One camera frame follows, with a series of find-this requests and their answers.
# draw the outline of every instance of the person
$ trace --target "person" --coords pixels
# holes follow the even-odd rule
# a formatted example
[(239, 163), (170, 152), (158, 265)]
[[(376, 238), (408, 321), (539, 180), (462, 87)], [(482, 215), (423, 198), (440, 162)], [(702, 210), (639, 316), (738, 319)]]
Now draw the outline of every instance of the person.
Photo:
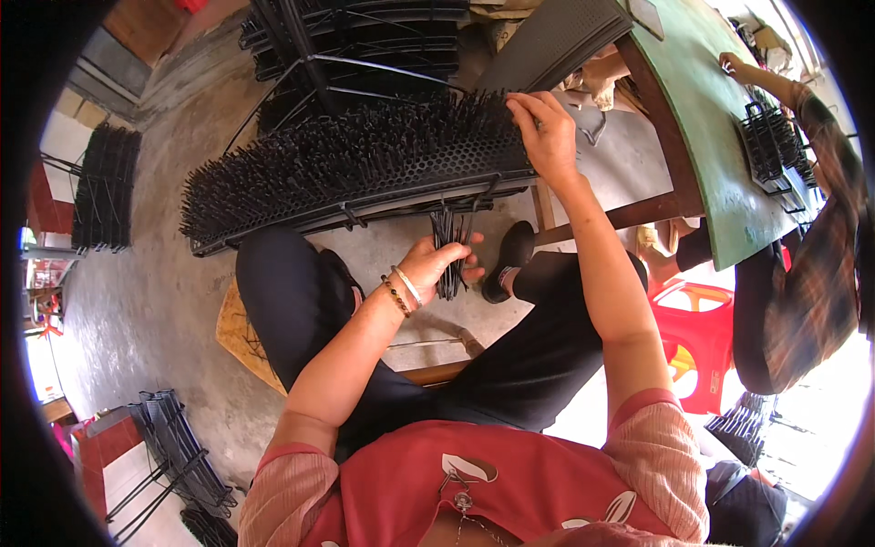
[[(293, 229), (263, 228), (242, 242), (241, 299), (289, 395), (242, 506), (240, 545), (707, 537), (705, 473), (671, 392), (643, 266), (578, 173), (575, 123), (559, 102), (508, 94), (507, 105), (569, 215), (578, 253), (552, 263), (545, 279), (550, 268), (527, 263), (531, 227), (514, 226), (486, 282), (491, 294), (535, 307), (448, 385), (417, 386), (380, 357), (405, 317), (435, 297), (451, 263), (464, 259), (469, 281), (485, 274), (468, 246), (435, 249), (430, 235), (420, 239), (357, 305), (363, 291), (340, 258)], [(604, 447), (541, 434), (602, 363)]]
[[(735, 267), (732, 352), (738, 378), (753, 393), (781, 393), (844, 344), (858, 327), (855, 243), (865, 207), (863, 167), (838, 123), (814, 93), (722, 53), (720, 63), (740, 84), (755, 85), (792, 109), (817, 155), (817, 184), (829, 196), (808, 232), (784, 236)], [(781, 243), (789, 251), (785, 271)], [(707, 220), (663, 256), (652, 245), (641, 255), (656, 284), (711, 260)]]

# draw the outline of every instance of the woman's right hand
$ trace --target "woman's right hand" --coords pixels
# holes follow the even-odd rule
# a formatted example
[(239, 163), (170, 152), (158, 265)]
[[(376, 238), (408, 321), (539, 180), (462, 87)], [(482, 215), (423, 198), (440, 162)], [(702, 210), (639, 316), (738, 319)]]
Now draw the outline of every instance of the woman's right hand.
[(729, 73), (729, 76), (743, 86), (753, 84), (751, 78), (751, 68), (756, 68), (748, 65), (743, 60), (739, 59), (735, 53), (723, 52), (720, 53), (720, 66)]
[(522, 133), (528, 160), (553, 188), (579, 181), (574, 119), (550, 92), (508, 93), (507, 107)]

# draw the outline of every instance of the green table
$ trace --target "green table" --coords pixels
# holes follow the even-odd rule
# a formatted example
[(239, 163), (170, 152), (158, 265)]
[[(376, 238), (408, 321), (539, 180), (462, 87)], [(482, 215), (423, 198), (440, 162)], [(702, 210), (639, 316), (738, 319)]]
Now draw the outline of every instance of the green table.
[[(748, 98), (720, 68), (718, 55), (734, 52), (746, 62), (755, 61), (732, 28), (702, 0), (651, 2), (659, 10), (665, 40), (636, 23), (616, 45), (656, 128), (674, 190), (608, 211), (608, 218), (619, 229), (704, 215), (714, 267), (722, 270), (796, 226), (751, 180), (736, 129), (737, 120), (746, 116)], [(566, 225), (539, 233), (537, 243), (570, 238)]]

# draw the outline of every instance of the woman's arm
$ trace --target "woman's arm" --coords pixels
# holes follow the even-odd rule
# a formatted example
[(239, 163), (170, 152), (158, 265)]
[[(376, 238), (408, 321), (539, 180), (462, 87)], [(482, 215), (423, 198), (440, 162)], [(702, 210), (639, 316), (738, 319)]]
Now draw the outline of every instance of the woman's arm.
[(547, 92), (512, 93), (507, 98), (529, 160), (568, 214), (586, 309), (603, 342), (610, 422), (617, 409), (639, 391), (671, 391), (659, 329), (626, 250), (589, 180), (578, 173), (574, 120)]
[[(423, 305), (434, 298), (435, 284), (450, 263), (461, 258), (466, 258), (469, 264), (477, 262), (470, 247), (450, 243), (435, 250), (432, 239), (428, 236), (416, 242), (398, 266), (413, 283)], [(482, 242), (483, 235), (474, 234), (471, 241)], [(465, 270), (464, 277), (472, 280), (483, 273), (482, 268)], [(407, 309), (415, 310), (416, 300), (402, 280), (395, 273), (388, 279)], [(268, 452), (298, 442), (333, 455), (338, 428), (352, 414), (374, 366), (403, 320), (404, 314), (395, 297), (381, 284), (298, 375), (289, 389)]]
[(735, 53), (720, 53), (720, 66), (743, 86), (758, 86), (775, 96), (781, 104), (791, 110), (796, 110), (796, 95), (794, 86), (797, 82), (788, 80), (778, 74), (770, 73), (762, 68), (748, 65), (739, 59)]

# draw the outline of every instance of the red plastic stool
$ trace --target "red plastic stool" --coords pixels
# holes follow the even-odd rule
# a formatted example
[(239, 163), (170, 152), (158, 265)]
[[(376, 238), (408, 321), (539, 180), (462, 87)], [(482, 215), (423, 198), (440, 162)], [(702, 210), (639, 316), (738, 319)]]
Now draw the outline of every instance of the red plastic stool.
[[(682, 292), (689, 298), (690, 310), (660, 305), (667, 296)], [(700, 311), (701, 301), (720, 306)], [(735, 293), (681, 280), (658, 293), (650, 303), (659, 327), (666, 360), (675, 368), (675, 381), (687, 370), (698, 373), (696, 389), (681, 399), (684, 411), (691, 414), (719, 414), (723, 380), (732, 363), (732, 309)]]

